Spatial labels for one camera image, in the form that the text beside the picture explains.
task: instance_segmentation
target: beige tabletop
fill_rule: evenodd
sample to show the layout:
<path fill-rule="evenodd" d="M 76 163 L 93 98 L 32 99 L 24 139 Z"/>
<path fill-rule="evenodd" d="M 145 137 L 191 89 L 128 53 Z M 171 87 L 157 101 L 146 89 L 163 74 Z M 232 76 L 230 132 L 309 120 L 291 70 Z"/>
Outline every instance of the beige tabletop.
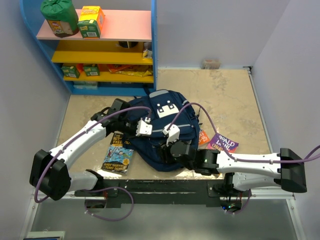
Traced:
<path fill-rule="evenodd" d="M 182 93 L 189 102 L 196 102 L 206 108 L 218 132 L 238 142 L 236 153 L 270 153 L 267 138 L 257 107 L 248 72 L 242 69 L 219 70 L 159 70 L 157 89 Z M 111 106 L 114 96 L 72 95 L 66 110 L 58 145 L 79 131 L 90 117 L 105 107 Z M 117 97 L 125 101 L 133 97 Z M 212 138 L 214 131 L 202 112 L 200 122 L 207 135 Z M 71 167 L 71 172 L 92 169 L 105 178 L 121 179 L 216 179 L 221 176 L 202 176 L 187 169 L 172 172 L 158 172 L 134 152 L 126 175 L 101 170 L 112 134 L 96 143 Z"/>

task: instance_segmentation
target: navy blue backpack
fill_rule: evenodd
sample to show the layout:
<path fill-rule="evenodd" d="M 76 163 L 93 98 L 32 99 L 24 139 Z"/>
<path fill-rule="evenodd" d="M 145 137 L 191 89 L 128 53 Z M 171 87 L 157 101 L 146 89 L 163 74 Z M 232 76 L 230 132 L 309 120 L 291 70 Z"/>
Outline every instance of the navy blue backpack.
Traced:
<path fill-rule="evenodd" d="M 124 139 L 131 144 L 125 144 L 127 149 L 136 150 L 139 155 L 154 169 L 160 172 L 170 172 L 182 168 L 170 154 L 170 148 L 166 146 L 167 137 L 163 134 L 163 129 L 170 124 L 177 112 L 188 102 L 179 92 L 170 90 L 158 90 L 147 96 L 131 100 L 132 107 L 145 106 L 152 110 L 151 136 L 132 137 L 124 135 Z M 127 119 L 132 123 L 137 123 L 140 118 L 143 120 L 148 115 L 144 109 L 129 111 Z M 188 106 L 174 123 L 180 129 L 179 140 L 190 143 L 198 149 L 199 142 L 199 120 L 192 106 Z"/>

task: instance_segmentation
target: barcode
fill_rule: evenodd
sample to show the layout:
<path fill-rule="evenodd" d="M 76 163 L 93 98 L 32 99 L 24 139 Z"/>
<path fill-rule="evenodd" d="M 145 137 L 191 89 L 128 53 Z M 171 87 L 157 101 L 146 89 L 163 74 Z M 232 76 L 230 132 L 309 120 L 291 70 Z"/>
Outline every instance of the barcode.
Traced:
<path fill-rule="evenodd" d="M 97 34 L 95 32 L 87 32 L 86 34 L 88 34 L 88 37 L 96 37 Z"/>

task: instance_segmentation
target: blue shelf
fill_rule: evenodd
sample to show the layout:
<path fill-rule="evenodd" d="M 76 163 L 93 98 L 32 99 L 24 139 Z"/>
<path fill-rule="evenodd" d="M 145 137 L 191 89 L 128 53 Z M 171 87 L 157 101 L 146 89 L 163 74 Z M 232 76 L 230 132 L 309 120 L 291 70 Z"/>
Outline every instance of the blue shelf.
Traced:
<path fill-rule="evenodd" d="M 72 81 L 64 81 L 64 74 L 60 64 L 53 63 L 52 57 L 58 46 L 59 40 L 38 40 L 38 34 L 45 18 L 41 14 L 40 6 L 43 0 L 20 0 L 20 11 L 23 21 L 34 38 L 36 44 L 42 50 L 47 60 L 57 73 L 57 81 L 62 81 L 71 94 L 75 95 L 100 95 L 100 96 L 145 96 L 146 93 L 139 83 L 134 84 L 110 84 L 101 83 L 98 89 L 76 89 Z M 148 85 L 150 92 L 157 89 L 158 80 L 158 45 L 157 45 L 157 0 L 151 0 L 151 33 L 153 50 L 153 76 L 154 83 Z"/>

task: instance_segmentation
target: yellow box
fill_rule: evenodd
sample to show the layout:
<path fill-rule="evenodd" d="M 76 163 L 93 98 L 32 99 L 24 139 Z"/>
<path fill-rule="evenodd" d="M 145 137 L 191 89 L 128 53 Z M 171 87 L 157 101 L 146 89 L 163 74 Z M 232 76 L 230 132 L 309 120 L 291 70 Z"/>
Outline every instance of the yellow box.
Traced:
<path fill-rule="evenodd" d="M 81 35 L 85 39 L 100 38 L 105 15 L 100 6 L 83 6 L 78 21 Z"/>

